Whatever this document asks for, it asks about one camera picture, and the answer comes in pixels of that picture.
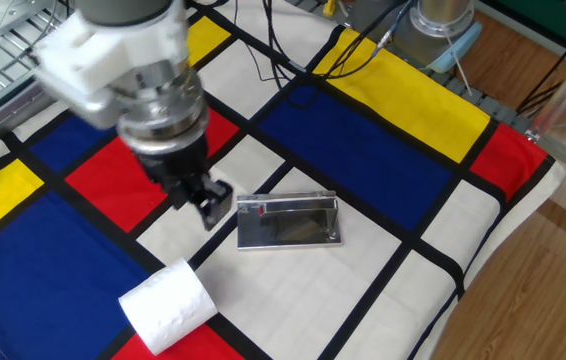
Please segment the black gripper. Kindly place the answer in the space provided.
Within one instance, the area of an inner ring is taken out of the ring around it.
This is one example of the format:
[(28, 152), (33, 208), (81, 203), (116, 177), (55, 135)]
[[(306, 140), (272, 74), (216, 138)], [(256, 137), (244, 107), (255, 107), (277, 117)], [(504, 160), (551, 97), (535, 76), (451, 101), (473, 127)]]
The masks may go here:
[(159, 155), (135, 153), (148, 178), (159, 184), (174, 206), (189, 202), (211, 231), (230, 211), (233, 188), (208, 176), (208, 145), (204, 135), (183, 149)]

